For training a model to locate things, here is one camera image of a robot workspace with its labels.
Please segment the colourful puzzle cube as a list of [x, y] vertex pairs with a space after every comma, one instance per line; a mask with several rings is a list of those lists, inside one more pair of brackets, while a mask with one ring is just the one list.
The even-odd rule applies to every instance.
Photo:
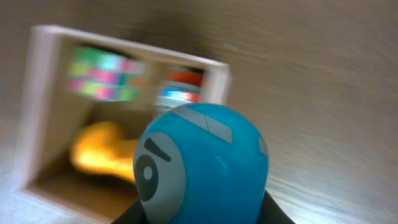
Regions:
[[144, 63], [119, 52], [95, 46], [74, 48], [68, 87], [102, 101], [134, 101], [143, 81]]

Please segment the yellow toy dog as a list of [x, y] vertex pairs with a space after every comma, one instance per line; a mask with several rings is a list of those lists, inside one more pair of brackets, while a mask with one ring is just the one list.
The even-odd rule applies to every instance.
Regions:
[[89, 174], [135, 182], [133, 158], [138, 139], [126, 139], [120, 125], [103, 121], [83, 128], [70, 149], [73, 166]]

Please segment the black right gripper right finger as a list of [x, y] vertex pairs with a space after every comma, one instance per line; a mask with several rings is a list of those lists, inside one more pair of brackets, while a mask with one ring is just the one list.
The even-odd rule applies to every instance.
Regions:
[[295, 224], [265, 191], [256, 224]]

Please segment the blue and white ball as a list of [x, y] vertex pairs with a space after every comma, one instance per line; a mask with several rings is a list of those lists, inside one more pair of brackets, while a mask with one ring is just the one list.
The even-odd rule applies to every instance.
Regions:
[[149, 223], [256, 223], [269, 156], [255, 125], [210, 103], [178, 106], [139, 139], [134, 178]]

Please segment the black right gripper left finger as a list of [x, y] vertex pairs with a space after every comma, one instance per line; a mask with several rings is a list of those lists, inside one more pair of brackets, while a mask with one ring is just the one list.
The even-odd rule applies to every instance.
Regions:
[[141, 201], [137, 199], [119, 218], [111, 224], [146, 224], [146, 215]]

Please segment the beige cardboard box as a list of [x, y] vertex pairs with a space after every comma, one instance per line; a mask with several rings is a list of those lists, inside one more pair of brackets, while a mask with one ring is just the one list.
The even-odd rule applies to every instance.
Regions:
[[19, 131], [17, 188], [99, 223], [137, 199], [132, 155], [162, 111], [223, 104], [227, 64], [62, 26], [35, 26]]

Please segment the red toy fire truck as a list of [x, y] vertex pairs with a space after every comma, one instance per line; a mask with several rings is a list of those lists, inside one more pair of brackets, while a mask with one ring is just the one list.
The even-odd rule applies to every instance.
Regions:
[[193, 67], [174, 67], [160, 86], [155, 102], [156, 115], [200, 99], [201, 86], [205, 77], [204, 69]]

